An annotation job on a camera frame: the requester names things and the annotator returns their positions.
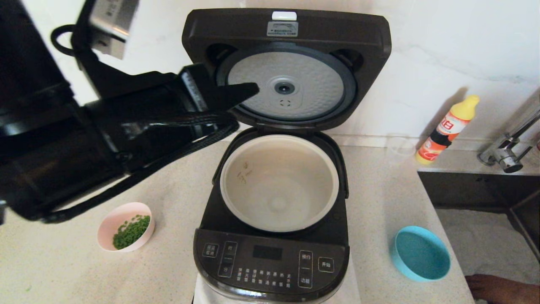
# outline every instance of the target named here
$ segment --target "plastic bottle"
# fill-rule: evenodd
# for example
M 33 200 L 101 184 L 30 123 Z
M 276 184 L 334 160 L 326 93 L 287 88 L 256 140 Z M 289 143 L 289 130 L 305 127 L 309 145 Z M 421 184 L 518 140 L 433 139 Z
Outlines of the plastic bottle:
M 478 95 L 469 95 L 464 101 L 454 104 L 422 144 L 416 153 L 416 160 L 422 164 L 433 163 L 474 118 L 475 107 L 479 101 Z

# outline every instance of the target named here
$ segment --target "white countertop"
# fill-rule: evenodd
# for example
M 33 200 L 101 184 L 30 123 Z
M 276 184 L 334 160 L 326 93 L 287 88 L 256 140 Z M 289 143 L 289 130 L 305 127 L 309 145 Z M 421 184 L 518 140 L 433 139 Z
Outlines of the white countertop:
M 193 233 L 227 145 L 219 142 L 182 158 L 66 223 L 28 222 L 8 212 L 0 227 L 0 302 L 191 303 L 197 276 Z M 482 166 L 472 151 L 445 151 L 433 167 L 424 169 L 412 157 L 390 166 L 382 148 L 341 150 L 350 192 L 349 244 L 362 304 L 474 303 L 417 170 L 500 174 L 500 168 Z M 534 157 L 524 159 L 520 174 L 540 173 Z M 101 250 L 96 242 L 101 219 L 132 201 L 152 209 L 154 236 L 135 252 Z M 408 225 L 430 229 L 448 246 L 452 266 L 443 280 L 414 282 L 393 266 L 389 246 L 395 233 Z

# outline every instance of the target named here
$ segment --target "digital display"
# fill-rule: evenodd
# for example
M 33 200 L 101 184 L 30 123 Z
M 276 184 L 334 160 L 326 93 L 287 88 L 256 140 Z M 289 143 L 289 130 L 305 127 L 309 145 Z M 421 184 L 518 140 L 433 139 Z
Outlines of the digital display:
M 260 259 L 281 260 L 282 253 L 282 248 L 259 245 L 255 245 L 253 248 L 253 257 L 258 257 Z

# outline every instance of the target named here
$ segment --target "floor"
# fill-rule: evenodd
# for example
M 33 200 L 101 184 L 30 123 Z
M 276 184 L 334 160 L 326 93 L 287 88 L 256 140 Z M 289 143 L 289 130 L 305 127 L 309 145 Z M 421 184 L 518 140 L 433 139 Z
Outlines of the floor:
M 463 274 L 491 274 L 540 285 L 538 260 L 505 214 L 457 209 L 437 209 L 437 214 Z

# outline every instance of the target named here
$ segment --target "teal bowl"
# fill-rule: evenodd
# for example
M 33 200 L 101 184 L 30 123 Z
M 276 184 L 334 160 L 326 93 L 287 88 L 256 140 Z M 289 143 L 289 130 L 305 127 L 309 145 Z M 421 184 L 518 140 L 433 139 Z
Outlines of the teal bowl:
M 396 234 L 391 256 L 396 268 L 417 282 L 440 280 L 450 270 L 450 254 L 444 243 L 418 226 L 404 227 Z

